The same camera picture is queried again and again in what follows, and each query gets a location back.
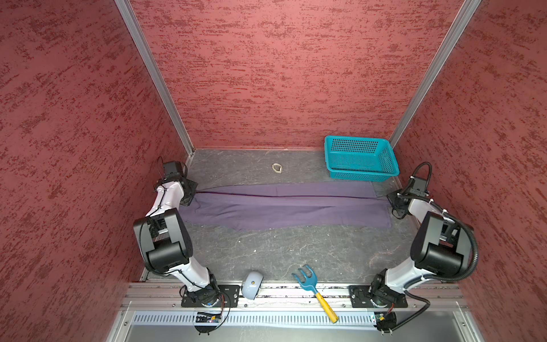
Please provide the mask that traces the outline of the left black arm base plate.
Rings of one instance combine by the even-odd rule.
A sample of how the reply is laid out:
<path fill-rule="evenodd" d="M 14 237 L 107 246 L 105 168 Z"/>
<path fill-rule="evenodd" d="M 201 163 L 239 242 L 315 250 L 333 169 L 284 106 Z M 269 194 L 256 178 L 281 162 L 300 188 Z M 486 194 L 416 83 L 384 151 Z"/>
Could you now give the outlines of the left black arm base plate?
<path fill-rule="evenodd" d="M 200 289 L 197 292 L 185 292 L 182 295 L 182 308 L 221 309 L 237 307 L 241 286 L 221 284 L 217 290 Z"/>

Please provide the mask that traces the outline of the grey computer mouse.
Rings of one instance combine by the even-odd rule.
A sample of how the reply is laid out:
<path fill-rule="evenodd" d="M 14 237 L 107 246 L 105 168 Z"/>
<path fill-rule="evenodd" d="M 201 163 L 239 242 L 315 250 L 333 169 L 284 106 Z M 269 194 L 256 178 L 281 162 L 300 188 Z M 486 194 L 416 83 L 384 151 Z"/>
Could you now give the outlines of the grey computer mouse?
<path fill-rule="evenodd" d="M 264 275 L 258 271 L 251 271 L 242 284 L 242 295 L 245 299 L 255 300 L 264 280 Z"/>

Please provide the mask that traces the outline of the aluminium front rail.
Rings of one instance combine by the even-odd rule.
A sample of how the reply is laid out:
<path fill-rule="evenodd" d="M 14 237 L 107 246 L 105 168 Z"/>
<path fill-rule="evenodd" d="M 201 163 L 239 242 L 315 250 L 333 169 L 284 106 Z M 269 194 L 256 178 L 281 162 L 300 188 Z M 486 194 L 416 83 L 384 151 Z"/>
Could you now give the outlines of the aluminium front rail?
<path fill-rule="evenodd" d="M 360 304 L 360 310 L 372 310 L 370 304 L 352 295 L 349 284 L 327 282 L 319 283 L 317 289 L 336 312 L 348 311 L 353 304 Z M 423 284 L 412 290 L 412 294 L 428 299 L 430 309 L 439 312 L 468 311 L 469 305 L 457 284 L 433 282 Z M 130 284 L 122 301 L 122 308 L 134 309 L 179 309 L 186 297 L 185 288 L 174 281 L 134 282 Z M 310 310 L 321 308 L 312 292 L 303 290 L 297 283 L 264 282 L 255 299 L 245 299 L 242 294 L 236 297 L 236 307 L 243 310 Z"/>

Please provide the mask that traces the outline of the teal plastic basket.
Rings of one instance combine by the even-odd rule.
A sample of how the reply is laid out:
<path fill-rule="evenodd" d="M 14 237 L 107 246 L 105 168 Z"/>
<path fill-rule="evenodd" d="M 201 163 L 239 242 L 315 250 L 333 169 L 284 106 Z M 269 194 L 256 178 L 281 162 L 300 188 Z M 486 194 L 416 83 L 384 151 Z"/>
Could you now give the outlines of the teal plastic basket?
<path fill-rule="evenodd" d="M 333 179 L 384 182 L 400 174 L 393 149 L 385 139 L 328 135 L 324 154 Z"/>

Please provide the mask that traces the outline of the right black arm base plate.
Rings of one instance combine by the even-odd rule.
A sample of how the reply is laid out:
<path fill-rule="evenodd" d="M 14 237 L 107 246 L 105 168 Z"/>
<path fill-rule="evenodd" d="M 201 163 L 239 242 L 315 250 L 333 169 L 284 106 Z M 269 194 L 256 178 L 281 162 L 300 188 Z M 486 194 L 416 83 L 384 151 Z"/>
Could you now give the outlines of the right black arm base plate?
<path fill-rule="evenodd" d="M 352 307 L 366 309 L 404 309 L 408 307 L 406 296 L 387 286 L 371 289 L 370 285 L 350 285 L 348 287 Z"/>

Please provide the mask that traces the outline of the beige rubber band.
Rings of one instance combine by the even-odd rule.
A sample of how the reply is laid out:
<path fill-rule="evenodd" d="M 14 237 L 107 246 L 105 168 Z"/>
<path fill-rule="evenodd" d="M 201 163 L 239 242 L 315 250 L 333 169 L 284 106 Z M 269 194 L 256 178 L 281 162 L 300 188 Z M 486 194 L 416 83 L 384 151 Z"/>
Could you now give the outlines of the beige rubber band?
<path fill-rule="evenodd" d="M 272 170 L 277 174 L 282 174 L 283 172 L 283 166 L 279 163 L 273 163 L 272 164 Z"/>

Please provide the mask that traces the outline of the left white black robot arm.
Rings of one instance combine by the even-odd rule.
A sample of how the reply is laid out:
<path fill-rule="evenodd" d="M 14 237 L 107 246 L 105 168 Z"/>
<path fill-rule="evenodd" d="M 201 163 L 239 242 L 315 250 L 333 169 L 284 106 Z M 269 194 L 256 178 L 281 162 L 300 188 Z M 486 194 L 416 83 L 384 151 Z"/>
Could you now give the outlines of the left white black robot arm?
<path fill-rule="evenodd" d="M 211 307 L 222 298 L 212 272 L 194 258 L 192 240 L 179 213 L 191 204 L 197 184 L 183 176 L 165 176 L 156 185 L 152 209 L 135 220 L 133 230 L 148 272 L 173 276 L 185 285 L 189 300 Z"/>

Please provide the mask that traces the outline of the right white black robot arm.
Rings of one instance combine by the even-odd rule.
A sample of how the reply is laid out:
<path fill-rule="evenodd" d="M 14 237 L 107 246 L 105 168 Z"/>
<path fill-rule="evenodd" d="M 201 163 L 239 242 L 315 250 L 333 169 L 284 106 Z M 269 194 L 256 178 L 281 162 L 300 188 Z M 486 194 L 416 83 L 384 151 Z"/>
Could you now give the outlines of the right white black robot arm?
<path fill-rule="evenodd" d="M 395 212 L 416 218 L 420 228 L 410 256 L 375 276 L 368 290 L 373 306 L 399 305 L 413 287 L 438 280 L 458 282 L 477 268 L 479 249 L 473 229 L 429 197 L 395 191 L 387 196 Z"/>

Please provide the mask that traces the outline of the purple trousers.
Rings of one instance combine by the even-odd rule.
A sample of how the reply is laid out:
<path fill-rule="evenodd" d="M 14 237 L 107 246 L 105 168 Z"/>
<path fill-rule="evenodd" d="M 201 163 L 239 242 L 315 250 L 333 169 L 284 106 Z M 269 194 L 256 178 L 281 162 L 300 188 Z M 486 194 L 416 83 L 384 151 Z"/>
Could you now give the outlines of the purple trousers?
<path fill-rule="evenodd" d="M 370 182 L 312 182 L 232 185 L 199 191 L 184 222 L 237 231 L 344 225 L 389 229 L 390 204 Z"/>

